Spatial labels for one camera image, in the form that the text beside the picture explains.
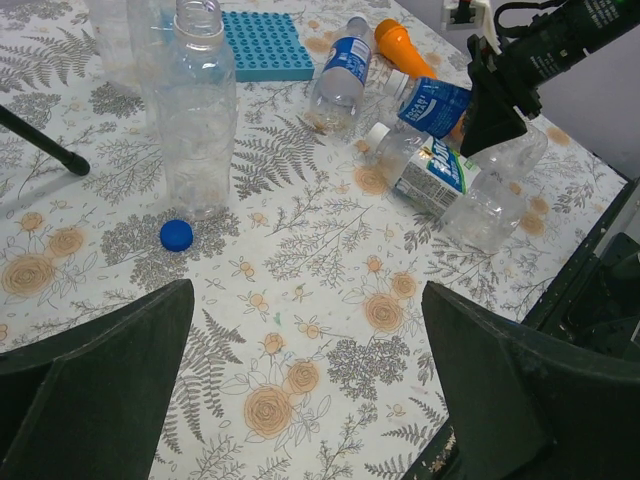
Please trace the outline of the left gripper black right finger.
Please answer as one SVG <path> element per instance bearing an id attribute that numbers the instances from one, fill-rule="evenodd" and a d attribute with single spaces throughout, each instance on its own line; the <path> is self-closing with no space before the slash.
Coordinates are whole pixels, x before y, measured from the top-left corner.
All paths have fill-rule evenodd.
<path id="1" fill-rule="evenodd" d="M 434 282 L 422 309 L 459 478 L 638 478 L 638 363 L 514 323 Z"/>

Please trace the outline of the plain blue bottle cap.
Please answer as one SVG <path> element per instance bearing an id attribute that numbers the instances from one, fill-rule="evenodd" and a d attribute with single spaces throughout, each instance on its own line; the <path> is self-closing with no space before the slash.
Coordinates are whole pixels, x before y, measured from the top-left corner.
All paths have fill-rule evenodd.
<path id="1" fill-rule="evenodd" d="M 163 224 L 160 229 L 162 246 L 172 252 L 187 250 L 194 241 L 192 227 L 184 220 L 174 219 Z"/>

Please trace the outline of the clear bottle pocari cap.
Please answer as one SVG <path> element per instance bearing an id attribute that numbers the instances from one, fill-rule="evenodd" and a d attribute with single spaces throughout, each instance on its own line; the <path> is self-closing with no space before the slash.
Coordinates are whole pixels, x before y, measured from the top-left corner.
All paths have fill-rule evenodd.
<path id="1" fill-rule="evenodd" d="M 138 96 L 139 86 L 134 71 L 127 21 L 127 2 L 87 0 L 85 4 L 106 81 L 123 95 Z"/>

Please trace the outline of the clear bottle green logo cap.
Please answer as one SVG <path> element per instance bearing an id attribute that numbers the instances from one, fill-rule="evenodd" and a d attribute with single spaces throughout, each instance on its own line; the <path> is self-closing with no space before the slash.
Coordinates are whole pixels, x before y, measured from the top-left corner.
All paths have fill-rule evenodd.
<path id="1" fill-rule="evenodd" d="M 149 131 L 157 133 L 157 105 L 153 88 L 162 72 L 168 44 L 173 38 L 174 1 L 126 2 L 126 19 L 134 72 L 144 103 Z"/>

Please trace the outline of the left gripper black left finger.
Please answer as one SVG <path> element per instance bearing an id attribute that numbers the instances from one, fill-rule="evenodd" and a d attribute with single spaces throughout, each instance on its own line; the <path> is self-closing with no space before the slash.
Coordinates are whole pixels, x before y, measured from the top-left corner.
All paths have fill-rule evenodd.
<path id="1" fill-rule="evenodd" d="M 2 354 L 2 478 L 147 478 L 193 313 L 176 280 Z"/>

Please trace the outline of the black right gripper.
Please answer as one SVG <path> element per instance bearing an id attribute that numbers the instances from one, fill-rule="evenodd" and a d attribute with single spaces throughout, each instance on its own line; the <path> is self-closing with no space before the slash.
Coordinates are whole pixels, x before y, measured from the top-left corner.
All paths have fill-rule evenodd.
<path id="1" fill-rule="evenodd" d="M 637 1 L 509 2 L 494 16 L 497 47 L 467 40 L 471 101 L 460 153 L 472 157 L 527 132 L 518 115 L 542 110 L 538 87 L 639 26 Z"/>

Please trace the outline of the clear bottle blue cap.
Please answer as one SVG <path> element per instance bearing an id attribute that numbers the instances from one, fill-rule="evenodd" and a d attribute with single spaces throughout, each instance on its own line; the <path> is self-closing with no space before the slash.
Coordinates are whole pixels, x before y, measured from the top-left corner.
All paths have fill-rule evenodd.
<path id="1" fill-rule="evenodd" d="M 235 56 L 217 1 L 178 1 L 154 83 L 167 193 L 184 217 L 226 206 L 238 121 Z"/>

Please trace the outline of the blue label water bottle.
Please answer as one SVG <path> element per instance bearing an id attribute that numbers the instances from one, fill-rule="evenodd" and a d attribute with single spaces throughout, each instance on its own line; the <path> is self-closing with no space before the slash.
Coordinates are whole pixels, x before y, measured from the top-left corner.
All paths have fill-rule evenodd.
<path id="1" fill-rule="evenodd" d="M 430 77 L 411 78 L 392 70 L 383 92 L 397 103 L 397 117 L 412 128 L 442 139 L 454 132 L 471 103 L 472 92 Z"/>

